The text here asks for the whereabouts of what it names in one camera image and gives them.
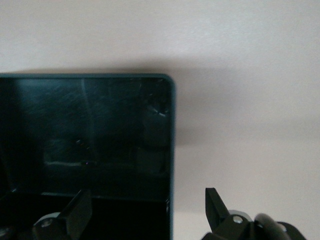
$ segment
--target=beige surface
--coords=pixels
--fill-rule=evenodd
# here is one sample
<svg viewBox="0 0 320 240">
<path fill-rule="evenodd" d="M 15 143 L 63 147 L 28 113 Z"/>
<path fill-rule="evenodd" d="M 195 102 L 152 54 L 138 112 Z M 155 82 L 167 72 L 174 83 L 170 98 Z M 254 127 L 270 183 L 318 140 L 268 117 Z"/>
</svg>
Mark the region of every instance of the beige surface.
<svg viewBox="0 0 320 240">
<path fill-rule="evenodd" d="M 1 72 L 161 72 L 177 85 L 174 240 L 230 209 L 320 236 L 320 1 L 0 2 Z"/>
</svg>

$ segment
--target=screw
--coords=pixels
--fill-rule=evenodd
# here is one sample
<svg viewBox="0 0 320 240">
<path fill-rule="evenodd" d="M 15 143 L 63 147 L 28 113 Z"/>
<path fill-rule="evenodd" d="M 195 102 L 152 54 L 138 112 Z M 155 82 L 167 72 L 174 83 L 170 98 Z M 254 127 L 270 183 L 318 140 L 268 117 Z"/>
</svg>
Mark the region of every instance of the screw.
<svg viewBox="0 0 320 240">
<path fill-rule="evenodd" d="M 9 228 L 0 228 L 0 237 L 5 236 L 9 232 Z"/>
<path fill-rule="evenodd" d="M 280 228 L 282 229 L 282 231 L 284 231 L 284 232 L 287 231 L 287 228 L 284 225 L 282 225 L 281 223 L 278 223 L 278 224 L 279 224 Z"/>
<path fill-rule="evenodd" d="M 46 227 L 50 226 L 51 223 L 52 223 L 52 218 L 44 219 L 41 223 L 41 227 L 46 228 Z"/>
<path fill-rule="evenodd" d="M 233 217 L 233 221 L 234 221 L 236 224 L 242 224 L 244 220 L 243 220 L 240 216 L 234 216 L 234 217 Z"/>
</svg>

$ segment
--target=black tube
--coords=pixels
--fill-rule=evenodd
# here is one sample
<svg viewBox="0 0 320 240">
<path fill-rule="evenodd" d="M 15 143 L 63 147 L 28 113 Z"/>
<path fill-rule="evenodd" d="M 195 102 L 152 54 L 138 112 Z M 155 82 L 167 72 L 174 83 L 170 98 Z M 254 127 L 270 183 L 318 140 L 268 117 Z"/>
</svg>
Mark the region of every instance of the black tube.
<svg viewBox="0 0 320 240">
<path fill-rule="evenodd" d="M 254 219 L 254 223 L 263 228 L 264 233 L 269 240 L 291 240 L 289 235 L 280 227 L 279 223 L 274 221 L 267 214 L 258 214 Z"/>
</svg>

